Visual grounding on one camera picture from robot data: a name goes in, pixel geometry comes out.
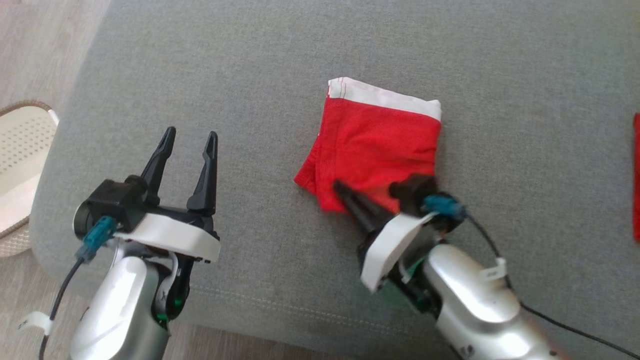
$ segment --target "red cloth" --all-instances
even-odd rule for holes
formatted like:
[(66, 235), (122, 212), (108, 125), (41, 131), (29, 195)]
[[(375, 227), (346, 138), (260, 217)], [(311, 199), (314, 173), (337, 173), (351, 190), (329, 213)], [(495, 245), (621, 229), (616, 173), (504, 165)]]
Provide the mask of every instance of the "red cloth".
[(333, 193), (340, 179), (397, 212), (389, 184), (414, 173), (434, 174), (440, 103), (349, 78), (329, 84), (320, 133), (295, 182), (325, 211), (345, 211)]
[(634, 169), (634, 238), (640, 242), (640, 113), (634, 117), (636, 133), (636, 166)]

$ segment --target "gray fabric surface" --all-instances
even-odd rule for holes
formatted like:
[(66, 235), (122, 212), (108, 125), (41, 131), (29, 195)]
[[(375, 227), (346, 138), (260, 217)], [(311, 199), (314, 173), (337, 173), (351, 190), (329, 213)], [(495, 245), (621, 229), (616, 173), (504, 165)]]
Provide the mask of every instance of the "gray fabric surface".
[[(349, 76), (439, 99), (440, 182), (493, 234), (521, 298), (640, 352), (639, 11), (636, 0), (113, 1), (61, 114), (34, 251), (61, 279), (76, 206), (103, 179), (139, 174), (171, 125), (160, 196), (183, 206), (215, 130), (223, 247), (194, 268), (183, 320), (367, 359), (453, 359), (429, 316), (391, 289), (367, 293), (356, 229), (292, 181), (326, 81)], [(469, 225), (453, 240), (491, 263)], [(110, 256), (74, 289), (92, 295)], [(545, 327), (576, 359), (624, 359)]]

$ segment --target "white label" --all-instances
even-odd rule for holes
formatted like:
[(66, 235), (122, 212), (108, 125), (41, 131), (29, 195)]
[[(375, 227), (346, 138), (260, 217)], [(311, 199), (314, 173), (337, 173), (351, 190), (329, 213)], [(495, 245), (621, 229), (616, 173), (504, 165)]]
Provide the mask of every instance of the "white label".
[(480, 271), (480, 278), (482, 280), (492, 281), (507, 276), (507, 261), (503, 258), (497, 258), (495, 262), (497, 263), (495, 268)]
[(49, 315), (47, 314), (34, 311), (20, 320), (20, 324), (18, 324), (18, 331), (22, 331), (32, 326), (43, 329), (44, 334), (49, 335), (51, 333), (51, 327), (53, 326), (53, 320), (50, 320)]

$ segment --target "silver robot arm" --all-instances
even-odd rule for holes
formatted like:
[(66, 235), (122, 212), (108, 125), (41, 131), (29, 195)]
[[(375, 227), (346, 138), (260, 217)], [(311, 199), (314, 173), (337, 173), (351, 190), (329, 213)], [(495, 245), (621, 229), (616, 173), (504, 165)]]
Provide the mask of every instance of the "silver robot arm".
[(72, 360), (161, 360), (169, 331), (152, 314), (156, 265), (127, 256), (115, 263), (71, 341)]
[(436, 328), (462, 359), (569, 360), (520, 306), (504, 279), (449, 245), (436, 245), (422, 274), (442, 301)]
[(175, 128), (169, 127), (141, 176), (124, 183), (105, 180), (76, 211), (74, 232), (83, 241), (95, 219), (109, 217), (118, 229), (107, 242), (115, 250), (111, 268), (71, 341), (72, 360), (162, 359), (168, 323), (189, 295), (194, 262), (218, 259), (212, 219), (217, 134), (209, 134), (205, 163), (185, 209), (160, 206), (157, 196), (174, 139)]
[(338, 198), (364, 233), (358, 248), (360, 280), (374, 293), (391, 282), (420, 313), (431, 313), (436, 328), (460, 359), (569, 360), (538, 324), (525, 313), (508, 286), (506, 262), (483, 268), (443, 239), (462, 222), (426, 209), (436, 195), (436, 208), (456, 205), (438, 192), (435, 179), (412, 176), (390, 187), (401, 212), (391, 214), (364, 194), (338, 181)]

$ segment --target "white laundry basket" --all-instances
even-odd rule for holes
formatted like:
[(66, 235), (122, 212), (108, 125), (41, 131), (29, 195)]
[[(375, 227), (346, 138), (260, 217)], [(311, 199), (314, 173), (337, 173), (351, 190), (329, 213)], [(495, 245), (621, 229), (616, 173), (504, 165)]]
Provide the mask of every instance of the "white laundry basket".
[(0, 258), (31, 247), (29, 214), (58, 116), (39, 101), (0, 110)]

